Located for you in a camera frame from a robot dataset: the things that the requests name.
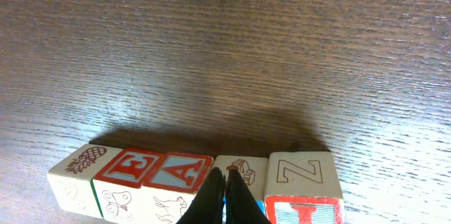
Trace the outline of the wooden block red I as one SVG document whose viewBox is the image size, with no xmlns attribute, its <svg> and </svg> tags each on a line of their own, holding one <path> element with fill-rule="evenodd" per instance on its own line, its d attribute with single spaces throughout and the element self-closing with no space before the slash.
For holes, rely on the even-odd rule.
<svg viewBox="0 0 451 224">
<path fill-rule="evenodd" d="M 343 224 L 344 199 L 332 153 L 272 153 L 264 203 L 271 223 Z"/>
</svg>

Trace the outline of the wooden block green N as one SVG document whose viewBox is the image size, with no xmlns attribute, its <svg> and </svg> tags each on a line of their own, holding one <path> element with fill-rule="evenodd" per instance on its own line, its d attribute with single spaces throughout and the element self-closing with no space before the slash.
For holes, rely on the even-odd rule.
<svg viewBox="0 0 451 224">
<path fill-rule="evenodd" d="M 168 152 L 144 179 L 143 223 L 177 223 L 211 169 L 214 157 Z"/>
</svg>

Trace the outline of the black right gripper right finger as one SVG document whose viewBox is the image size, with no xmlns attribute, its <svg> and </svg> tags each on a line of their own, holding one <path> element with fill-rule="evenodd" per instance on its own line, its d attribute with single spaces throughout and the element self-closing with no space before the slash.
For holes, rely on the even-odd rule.
<svg viewBox="0 0 451 224">
<path fill-rule="evenodd" d="M 225 186 L 226 224 L 271 224 L 238 170 L 230 170 Z"/>
</svg>

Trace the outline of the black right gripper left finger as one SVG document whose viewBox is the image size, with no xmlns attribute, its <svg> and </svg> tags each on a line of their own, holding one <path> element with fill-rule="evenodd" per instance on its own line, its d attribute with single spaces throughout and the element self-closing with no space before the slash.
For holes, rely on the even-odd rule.
<svg viewBox="0 0 451 224">
<path fill-rule="evenodd" d="M 225 185 L 226 178 L 221 170 L 212 168 L 177 224 L 221 224 Z"/>
</svg>

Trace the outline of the wooden block blue 5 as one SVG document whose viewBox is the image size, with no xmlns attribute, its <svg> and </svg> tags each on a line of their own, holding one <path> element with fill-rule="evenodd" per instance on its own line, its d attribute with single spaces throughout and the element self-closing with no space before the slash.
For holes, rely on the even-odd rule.
<svg viewBox="0 0 451 224">
<path fill-rule="evenodd" d="M 214 161 L 214 167 L 219 168 L 222 174 L 225 175 L 225 185 L 228 180 L 229 171 L 238 170 L 262 213 L 266 216 L 263 210 L 264 188 L 266 184 L 266 174 L 268 168 L 267 158 L 219 155 Z M 226 223 L 226 189 L 223 202 L 223 222 Z"/>
</svg>

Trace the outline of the wooden block green R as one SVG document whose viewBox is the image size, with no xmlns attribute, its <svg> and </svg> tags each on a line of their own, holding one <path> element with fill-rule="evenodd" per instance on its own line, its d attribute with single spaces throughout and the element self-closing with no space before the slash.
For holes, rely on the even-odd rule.
<svg viewBox="0 0 451 224">
<path fill-rule="evenodd" d="M 93 179 L 99 208 L 112 223 L 137 223 L 144 203 L 140 195 L 144 177 L 162 153 L 124 149 L 108 162 Z"/>
</svg>

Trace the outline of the plain wooden picture block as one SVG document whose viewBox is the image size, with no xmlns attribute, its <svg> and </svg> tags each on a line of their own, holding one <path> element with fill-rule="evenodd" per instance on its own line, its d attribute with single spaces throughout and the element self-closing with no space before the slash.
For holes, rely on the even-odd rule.
<svg viewBox="0 0 451 224">
<path fill-rule="evenodd" d="M 58 205 L 65 211 L 101 218 L 92 179 L 120 152 L 119 148 L 85 144 L 52 167 L 47 179 Z"/>
</svg>

